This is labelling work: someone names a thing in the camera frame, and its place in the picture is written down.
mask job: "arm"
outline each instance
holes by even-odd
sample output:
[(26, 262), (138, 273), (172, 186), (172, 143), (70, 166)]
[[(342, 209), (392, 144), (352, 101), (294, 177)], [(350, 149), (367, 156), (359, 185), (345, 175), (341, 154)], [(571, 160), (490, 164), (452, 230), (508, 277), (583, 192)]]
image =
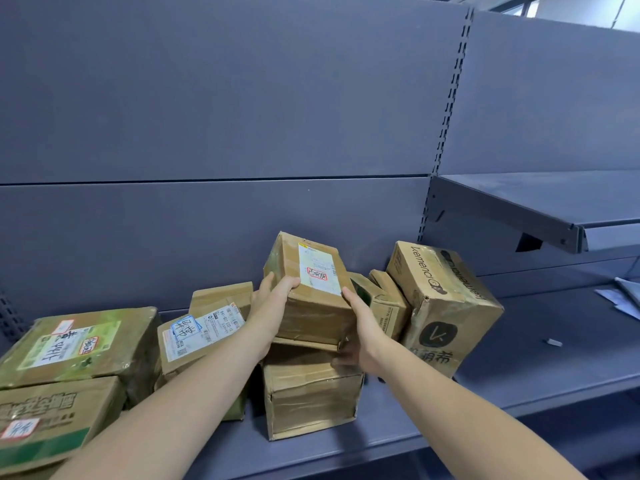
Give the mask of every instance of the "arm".
[(347, 288), (358, 340), (342, 363), (384, 379), (421, 434), (458, 480), (584, 480), (548, 443), (516, 419), (447, 379), (380, 329)]
[(183, 478), (267, 354), (300, 279), (285, 277), (270, 292), (272, 281), (270, 273), (254, 293), (240, 330), (101, 432), (52, 480)]

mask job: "crumpled cardboard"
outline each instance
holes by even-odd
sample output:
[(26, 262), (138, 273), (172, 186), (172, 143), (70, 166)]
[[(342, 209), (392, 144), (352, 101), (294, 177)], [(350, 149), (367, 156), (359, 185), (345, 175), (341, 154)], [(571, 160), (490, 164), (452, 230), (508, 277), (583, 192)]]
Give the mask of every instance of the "crumpled cardboard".
[(398, 288), (386, 271), (372, 269), (369, 273), (369, 279), (374, 284), (382, 288), (382, 290), (384, 290), (398, 306), (396, 315), (389, 320), (386, 334), (394, 340), (399, 340), (402, 332), (404, 331), (405, 325), (411, 318), (411, 312), (413, 309), (402, 294), (402, 291), (400, 291), (400, 288)]
[(402, 304), (362, 274), (349, 272), (349, 277), (356, 293), (370, 307), (382, 331), (391, 337), (399, 314), (403, 311)]
[(0, 391), (0, 476), (49, 478), (118, 418), (124, 402), (117, 377)]
[(271, 347), (262, 366), (270, 440), (312, 433), (356, 418), (364, 374), (357, 367), (332, 367), (335, 356), (303, 347)]
[(36, 320), (0, 362), (0, 389), (118, 376), (127, 407), (153, 391), (157, 310), (123, 308)]
[[(180, 318), (176, 318), (175, 320), (171, 320), (170, 322), (160, 325), (157, 329), (157, 336), (160, 346), (162, 375), (156, 382), (156, 388), (164, 386), (164, 384), (174, 379), (176, 375), (187, 370), (196, 361), (215, 350), (220, 346), (220, 343), (224, 341), (224, 338), (222, 338), (202, 348), (172, 359), (167, 352), (167, 347), (172, 346), (172, 340), (174, 340), (172, 335), (172, 325), (176, 322), (180, 322), (188, 316), (193, 316), (195, 318), (206, 316), (213, 311), (231, 305), (232, 303), (238, 307), (242, 318), (247, 320), (251, 311), (252, 292), (253, 284), (251, 282), (195, 291), (191, 298), (188, 315), (183, 315)], [(222, 421), (244, 419), (244, 407), (246, 405), (247, 391), (247, 387), (244, 387), (244, 390), (240, 393), (229, 411), (225, 414)]]
[(413, 306), (402, 344), (452, 377), (503, 307), (453, 251), (398, 241), (387, 272)]
[(292, 234), (278, 234), (264, 265), (264, 275), (300, 277), (291, 290), (274, 343), (336, 351), (354, 329), (356, 316), (342, 297), (342, 287), (354, 291), (338, 250)]

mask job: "window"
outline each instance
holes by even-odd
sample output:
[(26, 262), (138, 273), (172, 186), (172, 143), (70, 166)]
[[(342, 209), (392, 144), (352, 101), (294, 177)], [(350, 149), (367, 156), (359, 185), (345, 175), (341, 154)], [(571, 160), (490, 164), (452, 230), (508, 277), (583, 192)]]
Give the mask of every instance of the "window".
[(505, 15), (526, 16), (533, 18), (538, 12), (540, 0), (511, 0), (500, 6), (492, 8), (491, 11), (504, 13)]

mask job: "forearm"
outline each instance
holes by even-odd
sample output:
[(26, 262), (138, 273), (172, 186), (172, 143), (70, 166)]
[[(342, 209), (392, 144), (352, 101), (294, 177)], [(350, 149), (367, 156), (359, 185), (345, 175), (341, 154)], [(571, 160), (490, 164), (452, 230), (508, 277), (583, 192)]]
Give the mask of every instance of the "forearm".
[(522, 423), (390, 341), (380, 375), (458, 480), (583, 479)]
[(181, 479), (268, 343), (259, 325), (248, 322), (103, 431), (53, 480)]

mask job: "hand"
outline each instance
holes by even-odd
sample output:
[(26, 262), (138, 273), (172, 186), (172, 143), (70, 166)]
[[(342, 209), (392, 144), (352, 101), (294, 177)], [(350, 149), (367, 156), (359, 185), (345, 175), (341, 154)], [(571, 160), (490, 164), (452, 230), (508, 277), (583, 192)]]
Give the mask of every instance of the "hand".
[(363, 371), (380, 377), (387, 349), (395, 342), (385, 335), (370, 307), (356, 293), (345, 287), (342, 288), (342, 295), (356, 313), (358, 336), (347, 342), (340, 351), (340, 357), (334, 359), (333, 363), (359, 365)]
[(271, 272), (260, 283), (260, 289), (253, 292), (251, 312), (247, 319), (247, 325), (258, 327), (260, 335), (266, 342), (263, 357), (267, 355), (271, 341), (280, 328), (289, 292), (300, 284), (300, 278), (285, 276), (271, 290), (273, 279), (274, 274)]

